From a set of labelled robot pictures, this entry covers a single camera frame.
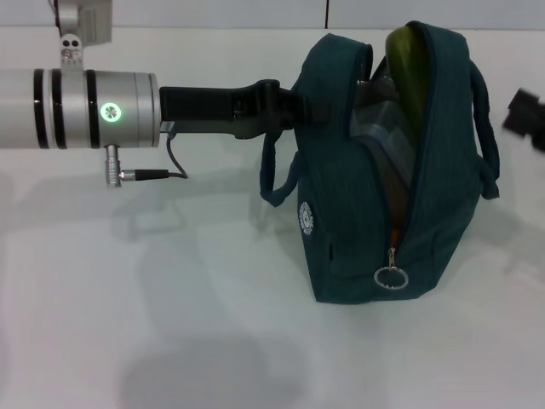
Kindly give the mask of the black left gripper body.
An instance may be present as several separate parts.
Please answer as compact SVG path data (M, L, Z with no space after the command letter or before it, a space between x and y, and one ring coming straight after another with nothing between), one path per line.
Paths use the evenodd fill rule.
M262 91L261 82L236 89L162 87L160 131L256 138L263 134Z

